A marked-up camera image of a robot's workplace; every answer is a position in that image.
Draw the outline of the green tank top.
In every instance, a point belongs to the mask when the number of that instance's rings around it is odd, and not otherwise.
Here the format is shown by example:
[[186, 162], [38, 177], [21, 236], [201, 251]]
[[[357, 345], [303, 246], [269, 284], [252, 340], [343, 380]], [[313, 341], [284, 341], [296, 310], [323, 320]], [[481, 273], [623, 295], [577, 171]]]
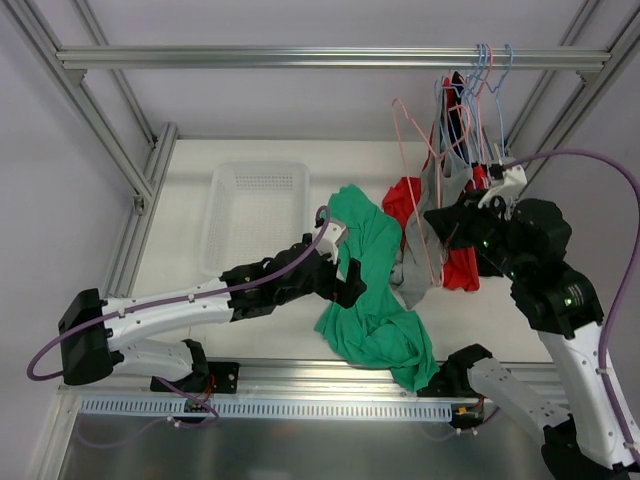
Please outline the green tank top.
[[401, 243], [401, 227], [357, 186], [331, 195], [331, 217], [344, 223], [348, 236], [339, 247], [340, 272], [351, 260], [361, 264], [366, 291], [345, 309], [330, 304], [314, 330], [348, 363], [387, 369], [402, 388], [416, 392], [428, 385], [439, 367], [431, 339], [419, 315], [406, 310], [389, 285]]

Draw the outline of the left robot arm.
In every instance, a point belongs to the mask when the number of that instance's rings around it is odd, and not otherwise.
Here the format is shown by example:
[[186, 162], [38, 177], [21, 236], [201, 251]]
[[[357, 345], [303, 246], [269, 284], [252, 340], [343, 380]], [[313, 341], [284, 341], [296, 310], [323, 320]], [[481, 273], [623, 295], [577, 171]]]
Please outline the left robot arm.
[[316, 246], [306, 234], [273, 257], [184, 291], [107, 300], [97, 289], [83, 290], [58, 322], [63, 381], [84, 386], [116, 373], [149, 377], [155, 391], [166, 380], [196, 392], [208, 378], [203, 346], [190, 339], [164, 343], [158, 335], [267, 316], [307, 295], [351, 308], [367, 286], [360, 261], [346, 262], [345, 272], [342, 265], [335, 248]]

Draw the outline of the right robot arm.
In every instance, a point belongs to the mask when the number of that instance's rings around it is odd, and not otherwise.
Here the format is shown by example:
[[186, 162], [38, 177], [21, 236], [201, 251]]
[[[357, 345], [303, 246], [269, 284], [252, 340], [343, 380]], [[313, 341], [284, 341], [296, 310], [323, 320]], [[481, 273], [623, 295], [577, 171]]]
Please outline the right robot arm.
[[604, 345], [604, 313], [593, 284], [564, 260], [572, 229], [552, 202], [466, 194], [423, 215], [451, 250], [474, 248], [510, 280], [510, 296], [549, 353], [568, 405], [556, 406], [514, 377], [479, 344], [449, 355], [435, 385], [476, 395], [523, 428], [556, 479], [626, 479], [639, 470], [639, 428], [619, 394]]

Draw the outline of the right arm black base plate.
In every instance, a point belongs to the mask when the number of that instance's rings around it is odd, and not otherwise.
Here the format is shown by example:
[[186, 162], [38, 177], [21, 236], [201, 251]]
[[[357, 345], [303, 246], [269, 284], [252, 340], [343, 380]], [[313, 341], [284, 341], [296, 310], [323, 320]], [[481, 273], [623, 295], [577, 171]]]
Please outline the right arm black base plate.
[[417, 396], [478, 398], [480, 394], [470, 386], [466, 369], [453, 364], [443, 364], [429, 383], [417, 391]]

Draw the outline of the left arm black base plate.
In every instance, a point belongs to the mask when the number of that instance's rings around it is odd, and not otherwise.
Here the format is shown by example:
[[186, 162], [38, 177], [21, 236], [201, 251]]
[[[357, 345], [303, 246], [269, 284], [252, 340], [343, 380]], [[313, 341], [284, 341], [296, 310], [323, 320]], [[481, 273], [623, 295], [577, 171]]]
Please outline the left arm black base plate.
[[165, 376], [165, 379], [174, 388], [193, 395], [235, 394], [239, 369], [237, 362], [200, 359], [190, 365], [184, 374]]

